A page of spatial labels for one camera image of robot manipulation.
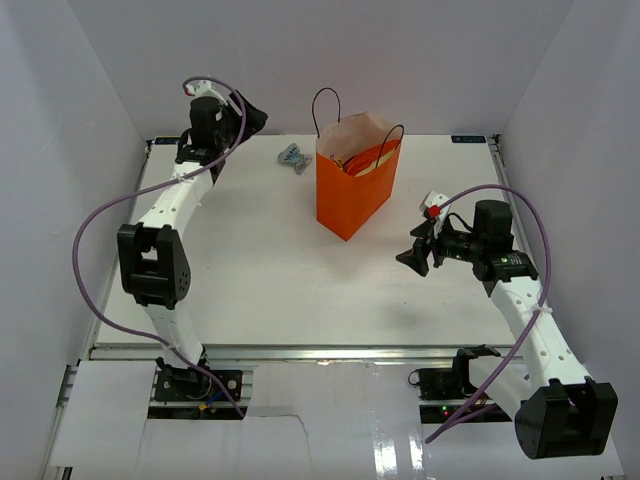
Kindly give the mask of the silver blue snack packet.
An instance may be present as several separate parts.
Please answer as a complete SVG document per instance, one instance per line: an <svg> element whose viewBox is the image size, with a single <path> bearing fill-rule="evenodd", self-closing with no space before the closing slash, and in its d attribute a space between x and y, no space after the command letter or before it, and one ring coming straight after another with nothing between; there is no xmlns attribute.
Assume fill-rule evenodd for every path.
<svg viewBox="0 0 640 480"><path fill-rule="evenodd" d="M296 143L291 143L277 156L279 164L291 167L297 175L301 175L312 160L313 157L302 153Z"/></svg>

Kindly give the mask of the large red chips bag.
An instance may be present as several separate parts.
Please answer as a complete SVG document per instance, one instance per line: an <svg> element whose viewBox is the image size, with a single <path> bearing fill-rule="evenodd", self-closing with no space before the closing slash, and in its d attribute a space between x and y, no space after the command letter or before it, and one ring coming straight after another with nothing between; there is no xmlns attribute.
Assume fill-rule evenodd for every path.
<svg viewBox="0 0 640 480"><path fill-rule="evenodd" d="M346 160L342 164L342 170L351 177L367 175L381 167L398 150L399 144L397 142L376 145Z"/></svg>

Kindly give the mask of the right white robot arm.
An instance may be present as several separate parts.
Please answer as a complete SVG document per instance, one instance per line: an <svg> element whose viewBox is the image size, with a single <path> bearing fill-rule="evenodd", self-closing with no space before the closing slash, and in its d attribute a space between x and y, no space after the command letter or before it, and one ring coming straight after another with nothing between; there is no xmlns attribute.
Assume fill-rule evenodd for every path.
<svg viewBox="0 0 640 480"><path fill-rule="evenodd" d="M617 394L610 383L595 381L571 353L543 298L535 266L514 247L509 204L481 200L473 223L457 230L446 201L437 192L425 197L420 206L425 220L410 233L411 249L396 259L420 276L447 259L470 264L526 367L520 376L491 347L461 349L451 374L453 390L466 399L483 392L493 400L513 421L518 444L530 459L602 454Z"/></svg>

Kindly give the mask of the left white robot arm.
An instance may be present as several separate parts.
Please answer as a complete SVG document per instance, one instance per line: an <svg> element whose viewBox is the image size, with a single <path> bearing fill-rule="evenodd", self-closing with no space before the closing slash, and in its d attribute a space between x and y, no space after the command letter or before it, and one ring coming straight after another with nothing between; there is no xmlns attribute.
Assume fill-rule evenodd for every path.
<svg viewBox="0 0 640 480"><path fill-rule="evenodd" d="M190 95L191 125L177 142L174 183L137 223L120 227L117 246L123 290L168 343L157 366L188 398L199 399L209 392L212 377L203 368L205 349L181 304L191 285L182 236L219 178L224 154L261 131L268 116L240 93L223 97L205 81Z"/></svg>

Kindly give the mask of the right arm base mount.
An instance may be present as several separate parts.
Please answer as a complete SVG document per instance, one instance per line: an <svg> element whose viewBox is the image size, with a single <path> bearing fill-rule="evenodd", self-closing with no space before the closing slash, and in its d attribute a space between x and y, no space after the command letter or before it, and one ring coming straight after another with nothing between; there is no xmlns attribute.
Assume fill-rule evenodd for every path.
<svg viewBox="0 0 640 480"><path fill-rule="evenodd" d="M464 383L451 367L414 369L407 381L419 391L419 398L423 401L466 400L476 391L474 386Z"/></svg>

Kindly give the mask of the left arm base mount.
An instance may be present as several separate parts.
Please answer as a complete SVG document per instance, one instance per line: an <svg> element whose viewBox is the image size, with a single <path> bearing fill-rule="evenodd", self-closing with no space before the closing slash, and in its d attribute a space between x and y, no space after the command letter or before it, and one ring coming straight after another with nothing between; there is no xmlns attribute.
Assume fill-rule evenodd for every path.
<svg viewBox="0 0 640 480"><path fill-rule="evenodd" d="M243 381L241 370L213 370L212 373L235 401L241 399ZM208 376L192 369L166 367L157 372L153 400L156 402L206 402L227 401L228 398L218 384Z"/></svg>

